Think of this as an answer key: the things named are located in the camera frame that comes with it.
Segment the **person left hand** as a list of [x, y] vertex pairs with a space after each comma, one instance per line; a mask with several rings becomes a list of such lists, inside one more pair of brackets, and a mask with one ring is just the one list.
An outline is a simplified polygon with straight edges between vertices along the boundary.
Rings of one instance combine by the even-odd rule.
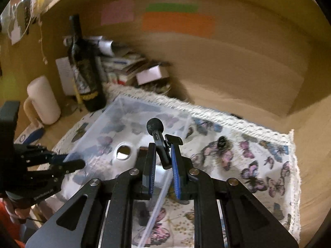
[[25, 220], [30, 217], [31, 208], [20, 209], [18, 207], [14, 207], [13, 203], [8, 198], [2, 199], [2, 203], [4, 204], [5, 210], [9, 214], [12, 223], [25, 223]]

